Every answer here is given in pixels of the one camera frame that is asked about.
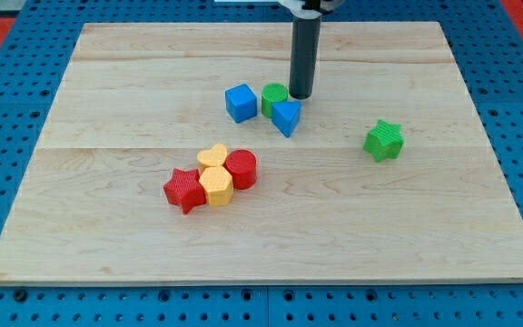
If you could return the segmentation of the white black rod mount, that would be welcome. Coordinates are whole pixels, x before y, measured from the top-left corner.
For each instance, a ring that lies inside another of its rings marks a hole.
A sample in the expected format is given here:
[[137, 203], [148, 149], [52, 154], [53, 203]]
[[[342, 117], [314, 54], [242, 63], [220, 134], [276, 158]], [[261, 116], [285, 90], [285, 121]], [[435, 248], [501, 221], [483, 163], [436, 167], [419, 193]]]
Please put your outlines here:
[[345, 0], [278, 0], [293, 16], [300, 19], [316, 19], [329, 15], [341, 7]]

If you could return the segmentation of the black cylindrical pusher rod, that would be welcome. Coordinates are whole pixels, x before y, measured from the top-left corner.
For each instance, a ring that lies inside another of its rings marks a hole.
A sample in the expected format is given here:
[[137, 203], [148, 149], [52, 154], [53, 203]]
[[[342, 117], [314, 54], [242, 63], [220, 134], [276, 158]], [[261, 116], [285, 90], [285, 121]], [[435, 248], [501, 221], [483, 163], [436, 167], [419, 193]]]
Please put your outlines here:
[[295, 99], [304, 100], [312, 94], [320, 30], [320, 16], [293, 17], [289, 91]]

